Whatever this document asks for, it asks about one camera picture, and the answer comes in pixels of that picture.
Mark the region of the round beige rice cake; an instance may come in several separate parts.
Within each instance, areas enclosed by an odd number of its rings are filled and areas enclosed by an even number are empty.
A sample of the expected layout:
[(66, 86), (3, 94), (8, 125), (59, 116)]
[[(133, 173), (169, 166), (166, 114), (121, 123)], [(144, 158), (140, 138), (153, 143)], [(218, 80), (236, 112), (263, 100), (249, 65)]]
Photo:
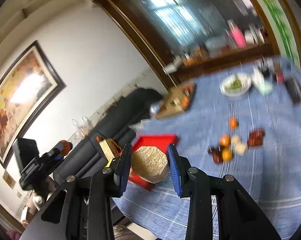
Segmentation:
[(155, 146), (141, 146), (131, 155), (133, 171), (145, 181), (156, 184), (164, 181), (169, 174), (165, 153)]

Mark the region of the pink bottle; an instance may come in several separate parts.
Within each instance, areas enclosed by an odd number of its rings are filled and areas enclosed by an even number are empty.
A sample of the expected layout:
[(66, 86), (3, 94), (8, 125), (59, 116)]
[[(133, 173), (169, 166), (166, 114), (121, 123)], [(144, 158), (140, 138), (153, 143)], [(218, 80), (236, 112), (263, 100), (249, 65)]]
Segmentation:
[(229, 25), (229, 29), (231, 31), (232, 37), (236, 45), (239, 48), (244, 48), (246, 46), (246, 40), (242, 31), (239, 29), (239, 27), (234, 23), (232, 19), (229, 19), (227, 23)]

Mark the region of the red plastic tray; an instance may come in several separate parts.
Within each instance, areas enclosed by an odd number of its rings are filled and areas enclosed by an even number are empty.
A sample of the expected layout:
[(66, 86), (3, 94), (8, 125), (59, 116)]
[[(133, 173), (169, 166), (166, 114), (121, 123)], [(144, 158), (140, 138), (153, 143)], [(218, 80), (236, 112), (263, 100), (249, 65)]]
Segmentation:
[(148, 191), (164, 181), (169, 174), (168, 146), (178, 141), (174, 134), (140, 136), (133, 145), (129, 180)]

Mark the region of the black smartphone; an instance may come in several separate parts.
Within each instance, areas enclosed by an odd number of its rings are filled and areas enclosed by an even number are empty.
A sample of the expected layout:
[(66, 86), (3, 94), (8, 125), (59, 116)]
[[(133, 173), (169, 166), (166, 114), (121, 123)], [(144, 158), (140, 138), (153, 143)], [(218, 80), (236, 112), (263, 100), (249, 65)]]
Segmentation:
[(301, 85), (297, 78), (291, 77), (284, 82), (287, 92), (294, 105), (301, 103)]

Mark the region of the blue plaid tablecloth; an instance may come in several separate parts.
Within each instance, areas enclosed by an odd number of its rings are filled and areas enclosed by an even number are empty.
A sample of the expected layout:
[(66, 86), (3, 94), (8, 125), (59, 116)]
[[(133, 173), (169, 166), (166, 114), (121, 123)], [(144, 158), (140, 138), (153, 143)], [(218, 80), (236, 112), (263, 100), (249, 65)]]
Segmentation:
[[(301, 86), (301, 73), (287, 58), (279, 63), (285, 79)], [(239, 99), (220, 91), (231, 74), (253, 74), (255, 63), (238, 65), (194, 79), (190, 110), (151, 119), (141, 135), (177, 135), (178, 154), (209, 176), (229, 174), (243, 186), (270, 220), (280, 239), (290, 239), (301, 225), (301, 102), (293, 104), (284, 83), (272, 82), (262, 95), (253, 85)], [(119, 210), (159, 239), (185, 239), (190, 198), (179, 198), (171, 176), (147, 191), (131, 182)]]

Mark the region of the red date lower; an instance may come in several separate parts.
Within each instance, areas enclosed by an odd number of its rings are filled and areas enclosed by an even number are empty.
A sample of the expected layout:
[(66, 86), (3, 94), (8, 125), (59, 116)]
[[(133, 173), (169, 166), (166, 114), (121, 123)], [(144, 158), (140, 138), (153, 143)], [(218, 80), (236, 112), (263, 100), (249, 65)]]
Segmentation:
[(249, 137), (249, 139), (247, 140), (247, 145), (249, 147), (262, 146), (262, 144), (263, 144), (262, 136)]

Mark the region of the framed painting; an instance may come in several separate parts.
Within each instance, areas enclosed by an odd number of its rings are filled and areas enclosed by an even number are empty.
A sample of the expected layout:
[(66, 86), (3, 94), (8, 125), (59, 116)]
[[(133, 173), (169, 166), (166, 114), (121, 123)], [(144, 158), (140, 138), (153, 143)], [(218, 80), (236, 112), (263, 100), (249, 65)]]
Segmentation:
[(45, 107), (65, 88), (38, 41), (28, 46), (0, 79), (0, 164)]

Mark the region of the white bowl with greens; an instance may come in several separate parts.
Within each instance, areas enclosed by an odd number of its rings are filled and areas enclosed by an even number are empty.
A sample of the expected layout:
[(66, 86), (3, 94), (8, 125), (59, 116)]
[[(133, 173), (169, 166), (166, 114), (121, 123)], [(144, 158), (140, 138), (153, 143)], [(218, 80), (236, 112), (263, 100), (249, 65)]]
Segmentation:
[(221, 81), (219, 88), (225, 96), (233, 98), (243, 96), (251, 88), (251, 77), (246, 73), (232, 74)]

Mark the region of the wooden sideboard shelf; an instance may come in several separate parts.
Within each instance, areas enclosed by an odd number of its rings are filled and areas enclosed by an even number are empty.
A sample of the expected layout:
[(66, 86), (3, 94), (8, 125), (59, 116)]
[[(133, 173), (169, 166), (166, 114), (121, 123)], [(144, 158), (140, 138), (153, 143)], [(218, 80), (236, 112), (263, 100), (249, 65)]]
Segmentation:
[(186, 80), (211, 73), (219, 72), (237, 65), (247, 63), (262, 57), (274, 56), (279, 53), (278, 48), (274, 48), (271, 43), (263, 45), (249, 45), (245, 48), (226, 51), (214, 57), (204, 57), (193, 61), (189, 66), (184, 64), (169, 77), (175, 83), (182, 83)]

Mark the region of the red date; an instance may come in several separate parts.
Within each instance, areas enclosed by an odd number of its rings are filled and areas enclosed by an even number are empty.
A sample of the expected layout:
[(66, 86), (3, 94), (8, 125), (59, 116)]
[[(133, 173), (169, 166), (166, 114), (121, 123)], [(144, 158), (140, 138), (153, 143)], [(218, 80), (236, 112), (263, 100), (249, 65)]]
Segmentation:
[(249, 139), (247, 140), (247, 145), (249, 147), (262, 146), (262, 144), (263, 144), (262, 136), (249, 137)]
[(263, 139), (265, 136), (265, 130), (263, 128), (257, 128), (250, 132), (249, 138)]

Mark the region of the yellow printed box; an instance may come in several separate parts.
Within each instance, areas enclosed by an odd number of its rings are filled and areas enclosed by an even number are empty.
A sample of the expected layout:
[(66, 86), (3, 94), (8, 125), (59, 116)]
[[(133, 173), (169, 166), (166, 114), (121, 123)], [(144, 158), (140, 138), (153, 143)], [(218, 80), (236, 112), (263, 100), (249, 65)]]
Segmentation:
[(102, 139), (101, 137), (97, 136), (96, 140), (99, 143), (106, 159), (108, 160), (106, 165), (106, 167), (108, 167), (115, 157), (121, 155), (122, 149), (112, 139)]

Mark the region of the dark brown fruit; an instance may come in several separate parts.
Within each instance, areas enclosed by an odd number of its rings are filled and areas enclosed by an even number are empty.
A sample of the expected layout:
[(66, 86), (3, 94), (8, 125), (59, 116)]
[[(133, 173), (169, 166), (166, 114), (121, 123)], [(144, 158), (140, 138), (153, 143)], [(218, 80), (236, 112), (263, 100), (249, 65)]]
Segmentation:
[(217, 147), (209, 146), (207, 149), (207, 153), (212, 156), (213, 162), (215, 164), (221, 164), (223, 162), (222, 151), (225, 147), (219, 145)]

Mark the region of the cardboard box with items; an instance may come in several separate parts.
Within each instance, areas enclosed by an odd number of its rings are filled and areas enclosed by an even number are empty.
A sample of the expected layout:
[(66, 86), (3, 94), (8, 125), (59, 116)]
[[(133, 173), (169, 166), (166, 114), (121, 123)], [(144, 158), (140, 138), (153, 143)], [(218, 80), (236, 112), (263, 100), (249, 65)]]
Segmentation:
[(160, 120), (186, 113), (192, 104), (196, 90), (197, 85), (193, 80), (171, 88), (170, 93), (164, 98), (162, 105), (155, 114), (155, 119)]

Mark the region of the dark sauce bottle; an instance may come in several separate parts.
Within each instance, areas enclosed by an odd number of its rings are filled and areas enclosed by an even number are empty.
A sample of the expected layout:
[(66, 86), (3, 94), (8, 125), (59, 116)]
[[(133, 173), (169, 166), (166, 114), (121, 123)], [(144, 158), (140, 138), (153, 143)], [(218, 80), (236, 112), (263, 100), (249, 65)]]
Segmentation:
[(280, 62), (274, 63), (274, 74), (275, 74), (275, 80), (276, 80), (277, 84), (284, 82), (284, 75), (283, 75), (283, 71), (282, 71)]

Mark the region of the small orange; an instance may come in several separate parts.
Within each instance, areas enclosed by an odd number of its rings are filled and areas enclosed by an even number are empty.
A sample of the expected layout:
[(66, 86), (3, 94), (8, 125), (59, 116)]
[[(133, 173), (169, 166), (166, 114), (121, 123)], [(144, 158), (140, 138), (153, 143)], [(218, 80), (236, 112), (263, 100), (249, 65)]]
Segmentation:
[(228, 135), (222, 135), (219, 139), (219, 144), (224, 147), (229, 147), (231, 141)]
[(58, 151), (59, 151), (59, 155), (64, 157), (64, 156), (69, 154), (69, 152), (73, 148), (73, 145), (69, 141), (61, 140), (57, 143), (57, 148), (58, 148)]
[(233, 153), (229, 148), (224, 148), (221, 152), (223, 161), (230, 161), (233, 158)]
[(238, 121), (236, 118), (230, 118), (229, 119), (229, 127), (231, 129), (236, 129), (238, 127)]

